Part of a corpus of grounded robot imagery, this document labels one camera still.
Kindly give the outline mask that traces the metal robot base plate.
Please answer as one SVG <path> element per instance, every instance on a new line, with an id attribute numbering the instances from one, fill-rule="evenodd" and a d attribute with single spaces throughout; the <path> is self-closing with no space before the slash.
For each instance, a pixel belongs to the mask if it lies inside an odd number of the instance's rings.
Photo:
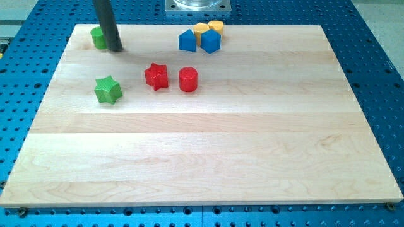
<path id="1" fill-rule="evenodd" d="M 231 0 L 165 0 L 166 13 L 230 12 Z"/>

